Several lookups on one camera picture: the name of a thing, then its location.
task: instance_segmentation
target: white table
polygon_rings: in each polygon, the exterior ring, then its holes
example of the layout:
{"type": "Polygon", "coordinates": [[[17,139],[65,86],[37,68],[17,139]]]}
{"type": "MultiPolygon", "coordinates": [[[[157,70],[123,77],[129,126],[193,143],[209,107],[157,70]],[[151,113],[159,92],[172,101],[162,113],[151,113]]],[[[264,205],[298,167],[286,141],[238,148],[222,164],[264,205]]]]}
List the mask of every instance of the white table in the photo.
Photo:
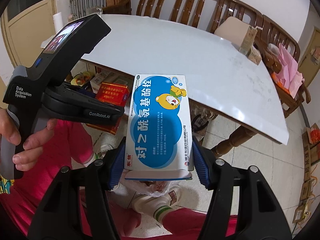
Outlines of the white table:
{"type": "Polygon", "coordinates": [[[230,41],[191,26],[131,15],[102,15],[107,35],[82,59],[135,74],[182,74],[189,98],[283,144],[289,133],[270,75],[230,41]]]}

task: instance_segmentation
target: person's hand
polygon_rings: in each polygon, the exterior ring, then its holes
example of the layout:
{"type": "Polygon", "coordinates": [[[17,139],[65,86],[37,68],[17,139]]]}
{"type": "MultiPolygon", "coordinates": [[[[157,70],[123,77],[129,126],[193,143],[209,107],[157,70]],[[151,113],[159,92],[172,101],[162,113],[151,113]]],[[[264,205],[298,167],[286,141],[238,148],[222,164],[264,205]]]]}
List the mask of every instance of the person's hand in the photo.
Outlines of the person's hand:
{"type": "MultiPolygon", "coordinates": [[[[56,124],[56,119],[50,119],[46,128],[28,137],[23,144],[24,151],[15,154],[12,158],[17,170],[28,171],[35,166],[42,154],[42,146],[53,137],[56,124]]],[[[8,142],[14,145],[21,142],[19,131],[5,109],[0,109],[0,139],[1,136],[4,136],[8,142]]]]}

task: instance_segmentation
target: shoe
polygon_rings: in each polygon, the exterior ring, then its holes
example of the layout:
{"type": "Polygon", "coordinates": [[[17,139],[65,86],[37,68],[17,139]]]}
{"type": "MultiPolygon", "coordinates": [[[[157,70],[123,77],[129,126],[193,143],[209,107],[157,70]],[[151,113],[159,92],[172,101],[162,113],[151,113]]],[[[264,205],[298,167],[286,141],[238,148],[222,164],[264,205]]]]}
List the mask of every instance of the shoe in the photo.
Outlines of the shoe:
{"type": "Polygon", "coordinates": [[[107,151],[113,150],[113,149],[114,149],[114,147],[111,144],[103,144],[103,145],[101,145],[97,155],[99,156],[100,159],[103,159],[103,157],[106,155],[107,151]]]}
{"type": "Polygon", "coordinates": [[[132,208],[140,214],[154,214],[159,206],[173,207],[182,199],[182,190],[179,185],[172,187],[167,194],[161,197],[142,195],[132,201],[132,208]]]}

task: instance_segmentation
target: red box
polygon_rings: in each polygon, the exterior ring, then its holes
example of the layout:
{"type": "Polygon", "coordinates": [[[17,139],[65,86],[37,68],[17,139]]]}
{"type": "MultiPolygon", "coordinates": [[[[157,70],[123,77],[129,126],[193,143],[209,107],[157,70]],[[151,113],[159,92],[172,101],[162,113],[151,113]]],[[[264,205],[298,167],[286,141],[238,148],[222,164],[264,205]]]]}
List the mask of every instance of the red box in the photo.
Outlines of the red box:
{"type": "Polygon", "coordinates": [[[96,99],[102,102],[111,103],[116,106],[124,107],[127,99],[129,98],[129,94],[130,91],[125,85],[102,82],[96,95],[96,99]]]}
{"type": "MultiPolygon", "coordinates": [[[[102,102],[124,107],[129,95],[130,91],[125,85],[102,83],[95,98],[102,102]]],[[[116,134],[120,120],[121,118],[118,119],[115,125],[93,125],[87,123],[87,126],[111,134],[116,134]]]]}

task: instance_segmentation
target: pink plastic bag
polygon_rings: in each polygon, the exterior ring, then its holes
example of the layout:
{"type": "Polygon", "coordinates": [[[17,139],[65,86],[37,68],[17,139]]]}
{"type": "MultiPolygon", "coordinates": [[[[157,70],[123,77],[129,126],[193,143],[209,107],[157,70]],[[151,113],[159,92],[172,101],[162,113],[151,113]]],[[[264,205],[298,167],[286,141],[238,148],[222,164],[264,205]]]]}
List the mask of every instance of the pink plastic bag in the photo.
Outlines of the pink plastic bag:
{"type": "Polygon", "coordinates": [[[289,90],[290,95],[295,98],[304,80],[303,76],[298,72],[298,63],[281,43],[279,44],[279,51],[278,60],[282,65],[282,69],[276,74],[276,77],[284,88],[289,90]]]}

